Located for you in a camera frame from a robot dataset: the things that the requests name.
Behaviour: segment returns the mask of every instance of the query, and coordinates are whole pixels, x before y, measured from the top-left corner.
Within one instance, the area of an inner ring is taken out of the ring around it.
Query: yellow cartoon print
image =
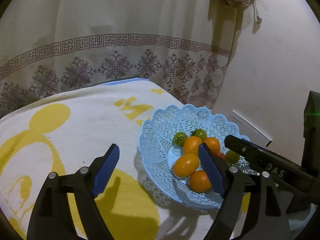
[[[121,107],[124,104],[124,106],[120,108],[120,111],[131,111],[128,114],[124,114],[124,116],[131,121],[136,119],[139,115],[143,114],[145,111],[149,109],[153,109],[153,106],[146,105],[146,104],[132,106],[131,103],[134,101],[137,101],[135,97],[130,97],[128,99],[120,99],[119,101],[116,101],[114,103],[114,106]],[[143,123],[143,120],[136,120],[135,122],[137,125],[141,126]]]
[[[68,198],[73,222],[80,235],[85,236],[75,197],[68,194]],[[130,175],[115,169],[95,202],[115,240],[155,239],[160,223],[158,209]]]
[[[0,175],[13,155],[23,147],[36,142],[42,142],[50,148],[53,158],[52,170],[59,175],[64,175],[66,171],[59,154],[44,134],[59,128],[69,117],[70,108],[63,104],[51,104],[37,111],[31,117],[29,130],[11,137],[0,147]]]
[[[44,143],[49,147],[52,153],[51,171],[56,171],[59,175],[65,175],[65,168],[57,150],[44,134],[59,128],[69,117],[70,109],[63,104],[51,104],[37,111],[29,121],[29,130],[22,131],[18,135],[11,137],[0,147],[0,175],[2,175],[4,168],[11,159],[17,161],[15,155],[18,152],[36,143]],[[22,226],[22,221],[26,213],[31,211],[34,206],[34,202],[30,203],[29,201],[27,203],[31,187],[31,178],[28,175],[23,175],[13,182],[7,193],[2,192],[7,195],[4,197],[4,201],[14,215],[8,218],[9,222],[24,239],[26,238],[26,230]]]
[[[161,89],[161,88],[158,88],[158,89],[151,88],[150,91],[153,92],[153,93],[157,93],[158,95],[165,94],[165,91],[163,89]]]

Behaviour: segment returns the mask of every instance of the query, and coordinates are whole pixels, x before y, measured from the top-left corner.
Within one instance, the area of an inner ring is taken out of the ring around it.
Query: white wall
[[[237,15],[233,58],[214,113],[234,109],[273,139],[268,147],[297,163],[303,152],[303,110],[320,92],[320,24],[305,0],[257,0]]]

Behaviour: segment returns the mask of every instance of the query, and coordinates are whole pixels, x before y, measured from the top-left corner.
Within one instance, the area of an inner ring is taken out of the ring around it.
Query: metal screw
[[[262,176],[265,177],[265,178],[269,178],[270,174],[269,174],[269,172],[264,171],[264,172],[262,172]]]
[[[229,168],[229,171],[232,172],[232,173],[237,173],[238,172],[238,168],[235,167],[235,166],[232,166]]]
[[[82,168],[80,169],[80,173],[81,173],[81,174],[86,174],[88,171],[89,171],[89,168],[88,168],[88,167],[82,167]]]
[[[50,172],[49,175],[48,175],[48,178],[49,178],[49,179],[53,179],[56,175],[57,175],[57,173],[55,173],[55,172]]]

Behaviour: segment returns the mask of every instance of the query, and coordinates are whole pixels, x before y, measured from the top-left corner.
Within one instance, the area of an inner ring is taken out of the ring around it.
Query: yellow star
[[[151,92],[157,93],[159,95],[165,93],[165,91],[163,89],[161,89],[161,88],[159,88],[159,89],[151,88]]]

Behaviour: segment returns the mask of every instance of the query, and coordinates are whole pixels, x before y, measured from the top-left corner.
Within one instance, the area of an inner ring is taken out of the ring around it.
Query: blue gripper pad
[[[114,145],[113,149],[109,153],[108,157],[106,158],[105,162],[101,166],[100,170],[98,171],[97,175],[94,177],[94,187],[91,191],[93,196],[96,198],[100,193],[104,192],[104,189],[107,186],[107,183],[115,169],[118,160],[120,157],[120,150],[117,145]]]
[[[223,186],[223,175],[220,173],[219,169],[212,160],[210,156],[211,153],[207,151],[203,144],[201,144],[198,149],[198,154],[201,166],[207,174],[214,192],[222,196],[225,193],[225,188]]]

